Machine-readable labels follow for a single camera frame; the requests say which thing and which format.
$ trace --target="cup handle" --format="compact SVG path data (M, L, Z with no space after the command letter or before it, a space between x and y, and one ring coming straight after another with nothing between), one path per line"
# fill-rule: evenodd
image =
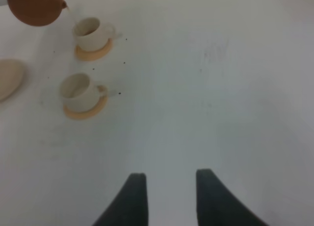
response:
M99 94L100 94L100 97L105 97L105 96L108 96L108 90L107 90L107 87L105 87L104 85L101 85L101 84L99 84L99 85L97 85L97 87L98 86L101 86L101 87L104 87L105 88L105 90L104 91L99 91Z
M109 34L109 38L114 37L114 35L116 34L115 26L110 23L104 24L104 31L105 33Z

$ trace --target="white table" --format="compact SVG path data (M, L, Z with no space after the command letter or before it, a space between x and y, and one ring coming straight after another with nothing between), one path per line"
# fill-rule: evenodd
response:
M0 225L89 226L143 172L150 225L196 226L200 168L271 225L314 223L314 0L66 1L123 36L79 62L66 11L34 28L0 8L0 56L29 65L0 105ZM121 94L70 120L76 72Z

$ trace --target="white teacup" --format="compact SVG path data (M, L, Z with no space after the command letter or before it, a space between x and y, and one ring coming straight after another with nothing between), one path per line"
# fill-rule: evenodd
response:
M97 51L114 37L116 29L110 23L103 24L98 18L86 18L74 26L72 34L82 50Z
M59 89L60 99L73 112L86 112L96 106L107 90L100 92L89 75L78 73L64 79Z

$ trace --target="brown teapot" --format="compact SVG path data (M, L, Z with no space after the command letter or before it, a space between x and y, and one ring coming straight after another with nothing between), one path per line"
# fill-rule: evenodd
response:
M55 21L63 8L64 0L7 0L10 10L25 24L44 26Z

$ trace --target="beige plate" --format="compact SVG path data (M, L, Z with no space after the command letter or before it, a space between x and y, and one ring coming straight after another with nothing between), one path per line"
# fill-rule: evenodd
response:
M19 60L0 60L0 100L9 97L21 85L25 69L25 64Z

